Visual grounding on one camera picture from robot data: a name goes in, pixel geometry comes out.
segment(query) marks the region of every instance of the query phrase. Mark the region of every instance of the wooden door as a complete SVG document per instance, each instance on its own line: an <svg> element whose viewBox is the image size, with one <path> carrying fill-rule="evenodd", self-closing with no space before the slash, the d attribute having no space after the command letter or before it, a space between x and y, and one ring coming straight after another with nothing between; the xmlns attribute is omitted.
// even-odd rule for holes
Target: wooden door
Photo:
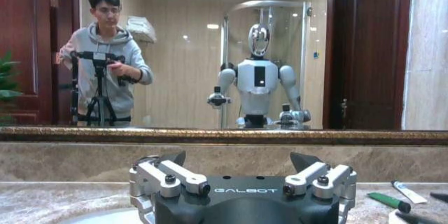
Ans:
<svg viewBox="0 0 448 224"><path fill-rule="evenodd" d="M57 0L50 8L50 52L53 57L78 29L78 0ZM52 65L53 82L53 121L57 125L69 125L72 99L72 72L65 65Z"/></svg>
<svg viewBox="0 0 448 224"><path fill-rule="evenodd" d="M49 0L0 0L0 56L12 52L24 93L10 112L18 124L52 123Z"/></svg>
<svg viewBox="0 0 448 224"><path fill-rule="evenodd" d="M334 0L333 8L329 127L400 129L409 0Z"/></svg>

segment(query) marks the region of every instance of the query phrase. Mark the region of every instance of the robot shoulder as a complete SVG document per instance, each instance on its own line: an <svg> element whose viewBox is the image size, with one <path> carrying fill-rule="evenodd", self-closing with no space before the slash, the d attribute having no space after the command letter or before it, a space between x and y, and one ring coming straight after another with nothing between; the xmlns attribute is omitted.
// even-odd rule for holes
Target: robot shoulder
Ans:
<svg viewBox="0 0 448 224"><path fill-rule="evenodd" d="M224 69L228 69L228 68L234 71L234 75L237 77L237 75L238 75L238 68L232 63L229 63L229 62L222 63L220 71L222 71Z"/></svg>

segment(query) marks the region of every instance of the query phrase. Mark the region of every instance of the glass shower door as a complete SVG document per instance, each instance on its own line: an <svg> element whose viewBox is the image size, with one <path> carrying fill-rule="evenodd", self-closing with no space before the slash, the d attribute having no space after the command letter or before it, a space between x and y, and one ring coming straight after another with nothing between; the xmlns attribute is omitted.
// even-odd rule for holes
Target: glass shower door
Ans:
<svg viewBox="0 0 448 224"><path fill-rule="evenodd" d="M304 45L306 31L306 4L300 7L265 6L236 10L228 14L228 35L226 39L226 58L222 62L229 62L234 66L250 57L248 48L248 31L256 23L262 23L270 30L270 42L265 58L269 59L278 68L282 65L292 66L296 72L296 86L302 93L302 66L304 66ZM236 120L244 116L241 112L240 94L236 85L228 89L226 96L232 98L232 103L221 109L220 127L222 129L237 128ZM285 90L277 83L277 88L270 95L269 117L273 121L278 120L281 104L288 103Z"/></svg>

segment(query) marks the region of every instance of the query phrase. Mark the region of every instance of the robot face visor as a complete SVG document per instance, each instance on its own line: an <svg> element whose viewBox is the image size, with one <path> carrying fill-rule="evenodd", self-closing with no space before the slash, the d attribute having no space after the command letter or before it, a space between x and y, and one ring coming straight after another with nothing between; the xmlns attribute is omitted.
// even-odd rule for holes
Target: robot face visor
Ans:
<svg viewBox="0 0 448 224"><path fill-rule="evenodd" d="M254 24L250 28L248 38L250 53L254 56L262 57L266 54L269 38L269 29L261 24Z"/></svg>

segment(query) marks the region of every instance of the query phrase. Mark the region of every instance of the tripod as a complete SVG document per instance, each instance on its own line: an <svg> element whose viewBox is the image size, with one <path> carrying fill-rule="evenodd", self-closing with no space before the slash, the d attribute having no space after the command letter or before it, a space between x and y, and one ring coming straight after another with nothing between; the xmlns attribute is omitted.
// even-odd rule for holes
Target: tripod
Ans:
<svg viewBox="0 0 448 224"><path fill-rule="evenodd" d="M93 67L94 67L94 76L98 81L97 85L97 96L94 96L88 105L86 115L80 115L77 113L77 96L78 96L78 88L77 88L77 66L78 61L77 57L81 59L92 60ZM120 60L124 63L124 56L116 57L113 54L97 53L97 52L72 52L72 116L73 120L72 123L77 124L77 121L86 121L86 125L90 126L92 121L98 122L98 126L104 126L105 122L109 122L109 125L113 126L116 121L129 122L130 117L117 119L112 103L109 98L102 95L102 78L104 78L104 69L112 61ZM118 85L122 86L124 82L122 79L118 77ZM98 107L98 114L92 116L93 108L97 105ZM109 112L109 119L105 118L105 109Z"/></svg>

